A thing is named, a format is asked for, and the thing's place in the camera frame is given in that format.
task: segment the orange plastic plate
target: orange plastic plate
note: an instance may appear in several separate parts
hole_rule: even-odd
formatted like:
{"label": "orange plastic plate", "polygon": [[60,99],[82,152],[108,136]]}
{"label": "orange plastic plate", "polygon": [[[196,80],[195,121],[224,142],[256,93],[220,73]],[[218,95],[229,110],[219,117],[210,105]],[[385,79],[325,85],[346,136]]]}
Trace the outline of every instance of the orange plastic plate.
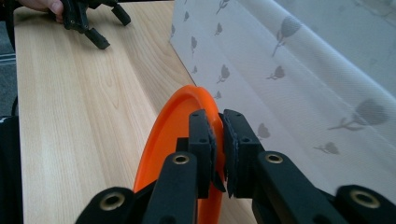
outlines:
{"label": "orange plastic plate", "polygon": [[[154,123],[134,181],[134,191],[138,192],[158,179],[165,158],[176,151],[177,139],[189,136],[190,113],[204,109],[207,121],[216,137],[218,156],[216,170],[224,181],[222,167],[222,122],[213,97],[201,87],[185,86],[169,99]],[[210,187],[209,198],[198,200],[198,223],[218,223],[222,193]]]}

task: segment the light wood surface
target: light wood surface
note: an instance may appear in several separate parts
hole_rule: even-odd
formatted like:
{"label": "light wood surface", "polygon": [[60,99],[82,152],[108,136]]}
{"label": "light wood surface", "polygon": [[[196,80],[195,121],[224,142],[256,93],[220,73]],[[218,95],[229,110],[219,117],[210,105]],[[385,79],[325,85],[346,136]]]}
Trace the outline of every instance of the light wood surface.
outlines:
{"label": "light wood surface", "polygon": [[[173,2],[88,10],[111,44],[97,49],[46,14],[15,12],[25,223],[74,223],[90,199],[131,188],[168,98],[192,84],[168,39]],[[219,223],[254,223],[250,202],[224,194]]]}

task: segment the metal screw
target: metal screw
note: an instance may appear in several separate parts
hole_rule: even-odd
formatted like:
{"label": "metal screw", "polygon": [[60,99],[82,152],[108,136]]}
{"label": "metal screw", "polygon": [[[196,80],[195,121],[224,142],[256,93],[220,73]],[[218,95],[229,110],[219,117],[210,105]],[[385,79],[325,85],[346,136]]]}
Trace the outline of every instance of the metal screw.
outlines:
{"label": "metal screw", "polygon": [[176,155],[173,158],[173,162],[177,165],[186,164],[189,161],[190,161],[190,158],[185,155]]}
{"label": "metal screw", "polygon": [[120,207],[125,202],[125,196],[119,192],[110,192],[103,197],[100,202],[100,208],[105,211],[111,211]]}
{"label": "metal screw", "polygon": [[353,189],[352,191],[350,191],[349,194],[355,203],[358,203],[364,207],[378,208],[379,205],[381,205],[381,203],[375,196],[366,191]]}
{"label": "metal screw", "polygon": [[281,163],[283,161],[283,158],[276,154],[268,154],[265,159],[271,163]]}

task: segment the white curtain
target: white curtain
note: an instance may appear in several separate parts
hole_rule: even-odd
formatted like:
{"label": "white curtain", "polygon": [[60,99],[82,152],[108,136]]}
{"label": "white curtain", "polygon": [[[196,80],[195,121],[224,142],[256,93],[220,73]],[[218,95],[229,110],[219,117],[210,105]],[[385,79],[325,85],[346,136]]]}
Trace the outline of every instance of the white curtain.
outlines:
{"label": "white curtain", "polygon": [[319,189],[396,203],[396,0],[176,0],[170,37],[219,110]]}

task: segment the leaf pattern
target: leaf pattern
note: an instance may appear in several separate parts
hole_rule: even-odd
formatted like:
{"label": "leaf pattern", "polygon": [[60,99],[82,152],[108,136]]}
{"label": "leaf pattern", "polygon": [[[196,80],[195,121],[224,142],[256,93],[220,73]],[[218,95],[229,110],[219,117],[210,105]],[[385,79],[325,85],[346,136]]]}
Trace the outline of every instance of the leaf pattern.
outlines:
{"label": "leaf pattern", "polygon": [[278,66],[273,74],[267,79],[277,80],[285,76],[285,71],[283,70],[282,66]]}
{"label": "leaf pattern", "polygon": [[220,82],[225,82],[225,80],[230,76],[230,71],[228,70],[228,67],[224,64],[221,67],[221,75],[219,76],[219,81],[217,83]]}
{"label": "leaf pattern", "polygon": [[218,28],[216,29],[215,35],[219,35],[219,34],[221,34],[221,32],[222,32],[222,27],[221,27],[221,24],[218,23]]}
{"label": "leaf pattern", "polygon": [[345,128],[350,131],[359,131],[364,129],[364,126],[373,126],[387,122],[389,119],[385,108],[378,105],[373,99],[363,101],[355,109],[352,115],[352,120],[347,121],[342,118],[338,126],[329,128],[328,130]]}
{"label": "leaf pattern", "polygon": [[213,96],[213,98],[215,98],[215,99],[221,99],[221,93],[220,93],[220,91],[216,92],[216,95]]}
{"label": "leaf pattern", "polygon": [[198,42],[195,39],[194,36],[191,37],[191,52],[192,52],[192,57],[194,56],[195,48],[197,47]]}
{"label": "leaf pattern", "polygon": [[280,30],[276,34],[277,44],[275,46],[273,57],[278,48],[286,44],[284,38],[294,35],[301,28],[301,23],[292,16],[286,17],[280,26]]}
{"label": "leaf pattern", "polygon": [[219,2],[219,10],[216,12],[216,15],[219,14],[219,12],[221,11],[222,8],[227,7],[227,4],[228,4],[229,1],[230,1],[230,0],[221,0],[221,1]]}
{"label": "leaf pattern", "polygon": [[257,136],[259,137],[260,140],[262,140],[263,138],[269,138],[271,136],[270,132],[265,127],[264,123],[261,123],[259,125],[259,128],[257,130]]}
{"label": "leaf pattern", "polygon": [[171,38],[175,35],[175,31],[176,31],[176,28],[175,28],[175,25],[174,24],[172,24],[172,33],[171,33]]}
{"label": "leaf pattern", "polygon": [[193,74],[197,74],[197,72],[198,72],[198,68],[197,68],[197,66],[195,65],[194,68],[192,69],[192,73],[193,73]]}
{"label": "leaf pattern", "polygon": [[394,17],[389,17],[389,14],[394,13],[395,2],[393,0],[355,0],[355,2],[356,7],[364,7],[373,15],[394,24]]}
{"label": "leaf pattern", "polygon": [[186,11],[186,13],[184,14],[184,21],[188,20],[190,17],[190,14],[188,11]]}
{"label": "leaf pattern", "polygon": [[314,147],[314,149],[319,149],[327,154],[338,155],[340,152],[333,142],[327,143],[325,146]]}

